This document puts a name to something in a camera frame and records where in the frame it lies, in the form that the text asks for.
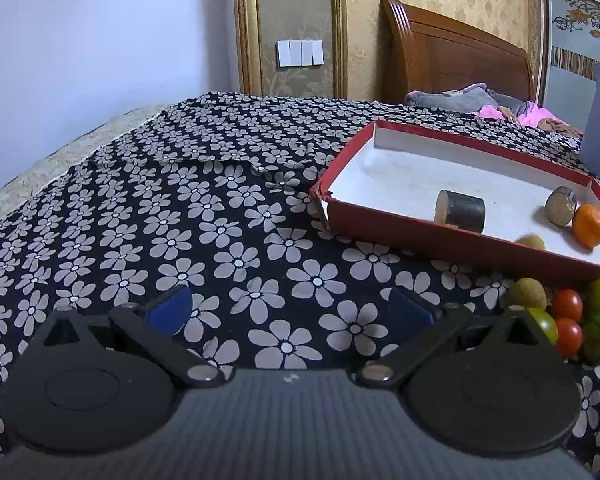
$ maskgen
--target light switch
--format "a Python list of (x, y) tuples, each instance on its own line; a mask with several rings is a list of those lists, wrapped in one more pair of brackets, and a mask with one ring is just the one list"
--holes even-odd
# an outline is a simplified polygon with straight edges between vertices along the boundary
[(312, 47), (314, 50), (314, 65), (324, 64), (324, 54), (322, 52), (322, 40), (312, 41)]
[(291, 52), (291, 66), (302, 66), (302, 41), (289, 41), (289, 51)]
[(312, 66), (314, 64), (314, 42), (311, 40), (302, 40), (302, 66)]
[(289, 43), (289, 40), (276, 42), (276, 47), (278, 50), (278, 66), (281, 68), (285, 66), (292, 66)]

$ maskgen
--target black floral bedspread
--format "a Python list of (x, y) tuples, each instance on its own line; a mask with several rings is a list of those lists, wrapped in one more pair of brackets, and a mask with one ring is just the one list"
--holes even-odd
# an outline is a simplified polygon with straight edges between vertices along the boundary
[[(398, 342), (386, 312), (395, 284), (435, 304), (498, 312), (512, 276), (334, 237), (315, 217), (310, 185), (379, 118), (584, 170), (575, 139), (469, 115), (238, 94), (181, 102), (0, 222), (0, 385), (53, 308), (103, 314), (176, 283), (194, 298), (176, 338), (226, 374), (386, 354)], [(570, 366), (582, 412), (568, 449), (599, 470), (600, 366)], [(9, 448), (0, 418), (0, 457)]]

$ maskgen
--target white wall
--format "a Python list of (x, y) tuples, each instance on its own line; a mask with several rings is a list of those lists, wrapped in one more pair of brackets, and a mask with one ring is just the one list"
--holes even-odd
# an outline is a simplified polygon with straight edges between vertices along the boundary
[(232, 89), (227, 12), (227, 0), (0, 0), (0, 187), (112, 116)]

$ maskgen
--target orange fruit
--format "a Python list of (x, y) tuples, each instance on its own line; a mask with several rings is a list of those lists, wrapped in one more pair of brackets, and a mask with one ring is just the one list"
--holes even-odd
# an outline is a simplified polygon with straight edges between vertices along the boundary
[(600, 245), (600, 211), (591, 204), (581, 205), (571, 221), (571, 231), (586, 248)]

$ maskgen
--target brown wood panel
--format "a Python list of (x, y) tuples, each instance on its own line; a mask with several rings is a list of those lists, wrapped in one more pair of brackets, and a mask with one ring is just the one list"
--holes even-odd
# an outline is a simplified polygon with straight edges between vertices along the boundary
[(441, 14), (382, 0), (392, 35), (382, 100), (402, 103), (412, 90), (443, 92), (473, 83), (531, 100), (526, 52), (483, 30)]

